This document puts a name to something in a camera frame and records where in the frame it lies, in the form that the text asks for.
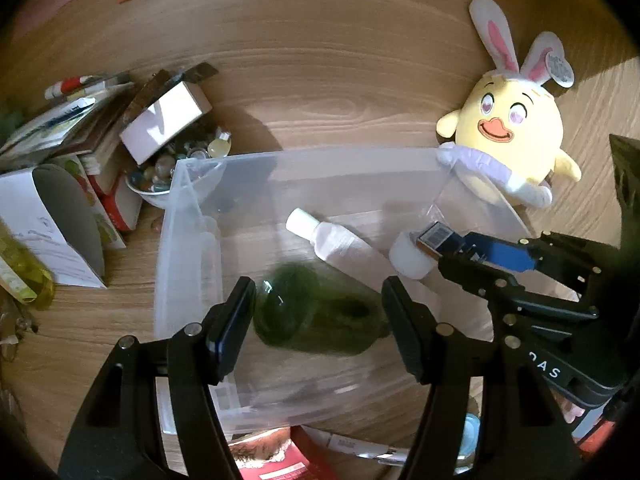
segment clear plastic bin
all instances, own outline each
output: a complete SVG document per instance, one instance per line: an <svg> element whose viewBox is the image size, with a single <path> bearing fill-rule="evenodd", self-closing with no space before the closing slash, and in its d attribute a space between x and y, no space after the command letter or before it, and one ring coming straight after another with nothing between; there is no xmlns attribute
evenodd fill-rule
<svg viewBox="0 0 640 480"><path fill-rule="evenodd" d="M482 187L480 200L463 183ZM285 229L300 207L344 225L387 254L403 230L434 213L466 234L528 236L513 209L486 180L443 168L433 148L331 148L178 162L164 216L156 273L155 335L172 336L223 301L239 276L260 283L279 262L312 260L313 247ZM467 335L491 339L486 302L443 280L442 318ZM249 328L233 377L212 387L225 432L310 423L385 399L414 384L393 336L354 357L311 355L265 346ZM175 432L168 387L159 385L162 429Z"/></svg>

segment cartoon eyes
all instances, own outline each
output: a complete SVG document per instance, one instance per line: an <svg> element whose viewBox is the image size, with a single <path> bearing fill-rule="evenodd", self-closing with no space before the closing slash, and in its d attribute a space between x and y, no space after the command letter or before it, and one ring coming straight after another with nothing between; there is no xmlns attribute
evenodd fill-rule
<svg viewBox="0 0 640 480"><path fill-rule="evenodd" d="M509 122L512 124L521 124L527 118L527 109L522 103L514 103L509 108Z"/></svg>
<svg viewBox="0 0 640 480"><path fill-rule="evenodd" d="M494 109L494 95L491 92L484 94L480 101L480 111L483 115L489 115L491 110ZM509 122L511 124L522 124L524 119L527 118L527 109L522 103L514 103L509 108Z"/></svg>
<svg viewBox="0 0 640 480"><path fill-rule="evenodd" d="M480 111L484 115L488 115L491 113L491 110L494 109L494 96L491 93L484 94L484 97L480 101Z"/></svg>

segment white box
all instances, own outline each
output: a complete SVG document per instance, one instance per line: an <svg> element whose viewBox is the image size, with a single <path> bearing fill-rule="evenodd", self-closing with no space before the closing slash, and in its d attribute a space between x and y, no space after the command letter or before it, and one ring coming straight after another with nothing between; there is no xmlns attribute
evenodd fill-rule
<svg viewBox="0 0 640 480"><path fill-rule="evenodd" d="M56 283L104 288L98 225L82 188L65 170L43 164L0 176L0 218Z"/></svg>
<svg viewBox="0 0 640 480"><path fill-rule="evenodd" d="M200 87L182 81L142 112L120 138L136 162L142 164L210 110L211 104Z"/></svg>

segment orange beak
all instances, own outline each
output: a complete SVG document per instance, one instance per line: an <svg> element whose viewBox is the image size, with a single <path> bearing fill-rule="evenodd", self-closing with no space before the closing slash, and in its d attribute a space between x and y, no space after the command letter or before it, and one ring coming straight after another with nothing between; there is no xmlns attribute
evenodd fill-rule
<svg viewBox="0 0 640 480"><path fill-rule="evenodd" d="M480 119L478 121L478 131L493 142L510 142L513 139L513 132L505 128L502 119L498 117L494 117L489 121Z"/></svg>

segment pink ear lining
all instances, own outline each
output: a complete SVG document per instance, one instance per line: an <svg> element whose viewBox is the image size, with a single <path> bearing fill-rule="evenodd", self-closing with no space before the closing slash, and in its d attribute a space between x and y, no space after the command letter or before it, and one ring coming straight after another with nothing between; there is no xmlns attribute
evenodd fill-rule
<svg viewBox="0 0 640 480"><path fill-rule="evenodd" d="M498 28L498 26L494 22L492 22L492 20L489 20L488 29L489 29L489 39L491 40L491 43L493 44L493 46L502 55L504 67L507 70L510 70L511 72L517 72L518 64L515 62L514 59L511 59L509 49L507 47L507 44L504 42L502 35L500 34L500 29Z"/></svg>
<svg viewBox="0 0 640 480"><path fill-rule="evenodd" d="M538 62L532 67L531 70L529 70L528 74L523 74L523 76L526 77L527 79L531 79L532 81L536 81L536 82L542 79L544 79L545 81L549 79L548 72L546 71L545 59L546 59L546 54L548 54L552 50L553 48L550 46L544 48L540 53L540 59L538 60Z"/></svg>

